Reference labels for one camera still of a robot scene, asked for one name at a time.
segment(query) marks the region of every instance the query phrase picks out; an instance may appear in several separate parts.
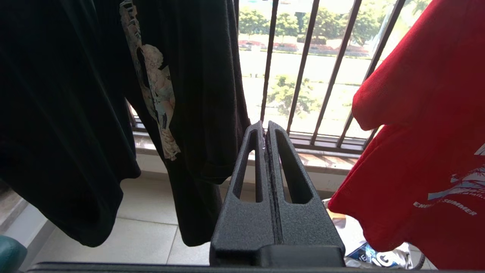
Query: cherub print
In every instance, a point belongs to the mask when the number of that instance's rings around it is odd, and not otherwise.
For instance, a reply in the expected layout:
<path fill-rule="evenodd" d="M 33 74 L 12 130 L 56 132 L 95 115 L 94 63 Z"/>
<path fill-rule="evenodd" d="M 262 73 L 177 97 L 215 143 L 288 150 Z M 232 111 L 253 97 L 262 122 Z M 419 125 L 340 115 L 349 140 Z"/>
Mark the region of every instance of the cherub print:
<path fill-rule="evenodd" d="M 156 47 L 149 44 L 142 45 L 142 51 L 145 57 L 146 73 L 155 104 L 155 111 L 158 115 L 163 155 L 167 159 L 175 160 L 175 155 L 180 152 L 180 148 L 169 129 L 175 107 L 170 71 L 168 66 L 161 69 L 163 55 Z"/>
<path fill-rule="evenodd" d="M 143 53 L 141 52 L 142 40 L 140 26 L 138 20 L 136 19 L 136 6 L 133 5 L 131 0 L 125 0 L 121 2 L 119 6 L 121 25 L 123 26 L 123 31 L 125 32 L 126 41 L 131 53 L 131 59 L 133 60 L 133 66 L 135 67 L 138 82 L 142 90 L 145 105 L 148 108 L 150 116 L 157 119 L 150 86 L 148 84 L 148 78 L 146 76 L 145 60 Z"/>

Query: window sill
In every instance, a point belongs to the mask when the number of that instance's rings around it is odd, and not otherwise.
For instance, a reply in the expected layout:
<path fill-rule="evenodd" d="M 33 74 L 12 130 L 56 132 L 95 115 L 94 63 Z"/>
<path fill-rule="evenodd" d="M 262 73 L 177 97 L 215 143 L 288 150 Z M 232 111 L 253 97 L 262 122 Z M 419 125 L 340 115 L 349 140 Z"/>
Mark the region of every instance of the window sill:
<path fill-rule="evenodd" d="M 167 179 L 167 169 L 146 133 L 134 132 L 137 161 L 142 176 L 147 179 Z M 315 188 L 335 192 L 357 162 L 358 155 L 298 150 L 298 156 Z M 255 183 L 255 155 L 249 154 L 244 181 Z"/>

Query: red t-shirt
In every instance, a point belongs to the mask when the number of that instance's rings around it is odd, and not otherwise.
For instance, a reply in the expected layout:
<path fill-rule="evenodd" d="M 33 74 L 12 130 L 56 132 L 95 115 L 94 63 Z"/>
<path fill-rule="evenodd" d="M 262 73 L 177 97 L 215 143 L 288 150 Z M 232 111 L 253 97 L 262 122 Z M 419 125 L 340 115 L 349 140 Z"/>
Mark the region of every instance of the red t-shirt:
<path fill-rule="evenodd" d="M 354 96 L 385 124 L 332 198 L 377 251 L 485 269 L 485 0 L 434 0 Z"/>

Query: shirt sleeve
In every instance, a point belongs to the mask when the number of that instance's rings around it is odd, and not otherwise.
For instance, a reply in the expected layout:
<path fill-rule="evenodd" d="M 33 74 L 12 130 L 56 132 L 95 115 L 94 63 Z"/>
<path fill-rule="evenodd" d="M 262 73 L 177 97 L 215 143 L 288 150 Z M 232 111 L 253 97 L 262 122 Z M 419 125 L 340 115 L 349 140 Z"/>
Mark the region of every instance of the shirt sleeve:
<path fill-rule="evenodd" d="M 473 0 L 432 1 L 354 96 L 352 113 L 363 130 L 412 124 L 442 79 Z"/>

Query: metal window bar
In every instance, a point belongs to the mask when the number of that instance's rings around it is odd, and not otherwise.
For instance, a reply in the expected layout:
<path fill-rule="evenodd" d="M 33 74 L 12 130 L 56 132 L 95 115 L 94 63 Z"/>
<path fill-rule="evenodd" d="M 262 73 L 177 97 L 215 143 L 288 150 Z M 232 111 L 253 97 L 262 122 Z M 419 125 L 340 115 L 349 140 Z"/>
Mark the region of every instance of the metal window bar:
<path fill-rule="evenodd" d="M 391 17 L 389 18 L 389 21 L 386 26 L 386 30 L 384 30 L 384 33 L 382 35 L 381 40 L 379 41 L 379 45 L 377 46 L 377 50 L 375 51 L 374 56 L 372 57 L 371 64 L 369 65 L 369 68 L 367 69 L 367 73 L 365 75 L 365 78 L 362 82 L 367 80 L 367 78 L 370 77 L 370 75 L 374 72 L 375 67 L 377 66 L 377 63 L 379 62 L 379 59 L 381 58 L 382 51 L 384 50 L 384 47 L 386 46 L 386 43 L 388 42 L 389 36 L 392 32 L 392 29 L 394 28 L 394 25 L 396 24 L 397 18 L 399 17 L 399 14 L 401 13 L 401 10 L 403 9 L 404 3 L 406 0 L 397 0 L 396 4 L 394 5 L 394 9 L 392 10 Z M 337 147 L 340 148 L 342 146 L 343 140 L 345 138 L 345 135 L 347 134 L 347 131 L 349 130 L 350 124 L 352 123 L 352 119 L 354 119 L 354 116 L 352 115 L 352 111 L 350 111 L 349 116 L 347 118 L 347 121 L 345 122 L 345 126 L 343 128 L 342 134 L 339 137 L 339 140 L 337 141 Z"/>
<path fill-rule="evenodd" d="M 296 110 L 296 104 L 298 101 L 298 95 L 301 87 L 301 82 L 303 79 L 303 72 L 305 69 L 305 64 L 309 52 L 309 46 L 311 43 L 311 38 L 313 35 L 313 28 L 315 26 L 315 19 L 316 15 L 318 12 L 318 6 L 319 6 L 319 0 L 315 0 L 313 2 L 311 14 L 310 14 L 310 20 L 308 23 L 308 30 L 307 30 L 307 36 L 305 39 L 305 45 L 303 48 L 303 54 L 302 54 L 302 60 L 300 63 L 300 68 L 298 71 L 298 78 L 297 78 L 297 83 L 295 86 L 295 93 L 293 95 L 293 100 L 291 103 L 291 111 L 290 111 L 290 116 L 288 120 L 288 127 L 287 127 L 287 132 L 290 133 L 290 139 L 292 143 L 294 144 L 295 148 L 297 149 L 305 149 L 305 150 L 315 150 L 315 151 L 326 151 L 326 152 L 335 152 L 335 153 L 344 153 L 344 154 L 361 154 L 362 151 L 368 146 L 370 141 L 374 138 L 374 136 L 377 133 L 378 129 L 374 129 L 371 132 L 371 135 L 367 139 L 363 138 L 358 138 L 358 137 L 347 137 L 346 133 L 350 127 L 350 123 L 352 122 L 353 116 L 352 113 L 349 114 L 349 117 L 345 123 L 344 130 L 342 131 L 342 134 L 340 136 L 328 136 L 328 135 L 320 135 L 318 134 L 318 129 L 322 123 L 323 116 L 325 114 L 325 110 L 328 106 L 328 101 L 331 96 L 332 88 L 333 85 L 335 84 L 335 80 L 337 78 L 337 74 L 341 65 L 341 62 L 343 60 L 343 57 L 345 55 L 345 51 L 348 45 L 348 41 L 350 39 L 350 35 L 352 33 L 352 29 L 354 26 L 354 23 L 356 21 L 356 16 L 358 14 L 358 11 L 360 9 L 362 0 L 355 0 L 352 10 L 350 11 L 350 17 L 349 17 L 349 22 L 347 23 L 347 28 L 345 30 L 344 37 L 342 39 L 342 44 L 340 46 L 339 53 L 337 55 L 337 59 L 335 61 L 334 69 L 332 71 L 332 75 L 330 77 L 329 85 L 327 88 L 327 92 L 325 94 L 325 98 L 323 100 L 322 108 L 320 110 L 319 118 L 317 120 L 317 124 L 315 127 L 315 131 L 313 134 L 311 133 L 302 133 L 302 132 L 291 132 L 291 123 L 294 117 L 294 113 Z M 368 71 L 366 73 L 366 76 L 364 80 L 366 80 L 375 70 L 377 63 L 382 55 L 382 51 L 387 43 L 387 40 L 389 39 L 390 33 L 392 32 L 392 29 L 394 28 L 394 25 L 396 23 L 396 20 L 402 10 L 402 7 L 404 5 L 405 0 L 397 0 L 396 4 L 393 7 L 391 16 L 386 24 L 385 30 L 383 32 L 383 35 L 381 37 L 381 40 L 379 41 L 379 44 L 377 46 L 376 52 L 374 56 L 372 57 L 371 64 L 369 65 Z M 239 0 L 234 0 L 234 10 L 236 12 L 236 20 L 239 21 Z M 268 95 L 268 83 L 269 83 L 269 76 L 270 76 L 270 68 L 271 68 L 271 58 L 272 58 L 272 53 L 273 53 L 273 47 L 274 47 L 274 39 L 275 39 L 275 26 L 276 26 L 276 18 L 277 18 L 277 9 L 278 9 L 278 0 L 273 1 L 273 7 L 272 7 L 272 15 L 271 15 L 271 22 L 270 22 L 270 31 L 269 31 L 269 42 L 268 42 L 268 50 L 267 50 L 267 55 L 266 55 L 266 69 L 265 69 L 265 76 L 264 76 L 264 85 L 263 85 L 263 99 L 261 103 L 261 114 L 260 114 L 260 119 L 261 121 L 264 120 L 265 116 L 265 108 L 266 108 L 266 102 L 267 102 L 267 95 Z M 146 132 L 145 127 L 141 123 L 140 119 L 138 117 L 130 117 L 130 121 L 133 122 L 134 118 L 134 124 L 133 126 L 133 131 L 136 132 Z"/>
<path fill-rule="evenodd" d="M 374 139 L 374 136 L 377 133 L 378 129 L 379 128 L 375 128 L 374 130 L 372 130 L 371 135 L 365 140 L 364 145 L 362 146 L 362 150 L 365 150 L 365 148 L 367 148 L 371 140 Z"/>
<path fill-rule="evenodd" d="M 310 20 L 308 21 L 307 36 L 305 38 L 305 45 L 303 46 L 302 60 L 300 63 L 300 69 L 298 70 L 298 77 L 296 78 L 295 93 L 293 94 L 293 101 L 291 102 L 290 116 L 288 117 L 288 127 L 286 132 L 290 133 L 291 123 L 295 115 L 296 104 L 298 102 L 298 95 L 300 94 L 300 86 L 303 79 L 303 71 L 305 70 L 305 64 L 307 63 L 308 50 L 310 49 L 311 38 L 313 36 L 313 28 L 315 27 L 315 19 L 317 17 L 318 6 L 320 0 L 313 0 L 311 7 Z"/>
<path fill-rule="evenodd" d="M 354 23 L 356 22 L 357 14 L 359 12 L 361 3 L 362 3 L 362 0 L 355 0 L 352 10 L 350 11 L 349 22 L 347 23 L 347 28 L 345 29 L 345 34 L 343 35 L 343 39 L 342 39 L 342 44 L 340 45 L 340 51 L 339 51 L 339 54 L 337 55 L 337 59 L 335 60 L 335 65 L 332 71 L 332 75 L 330 76 L 330 81 L 328 82 L 327 92 L 325 93 L 325 97 L 323 99 L 322 108 L 320 110 L 320 114 L 318 115 L 317 124 L 315 126 L 315 131 L 313 132 L 313 136 L 311 137 L 310 145 L 314 145 L 317 139 L 318 130 L 320 129 L 320 125 L 322 124 L 323 115 L 325 114 L 325 109 L 327 108 L 328 101 L 330 100 L 330 95 L 332 94 L 332 89 L 335 84 L 335 80 L 337 79 L 337 74 L 339 73 L 340 65 L 342 64 L 345 51 L 347 50 L 350 34 L 352 33 L 352 29 L 354 28 Z"/>
<path fill-rule="evenodd" d="M 261 121 L 264 121 L 264 112 L 266 110 L 266 100 L 268 97 L 268 83 L 270 79 L 271 56 L 273 54 L 273 44 L 275 41 L 276 16 L 278 13 L 278 0 L 273 0 L 270 22 L 270 38 L 268 41 L 268 52 L 266 54 L 266 69 L 264 71 L 263 101 L 261 102 Z"/>

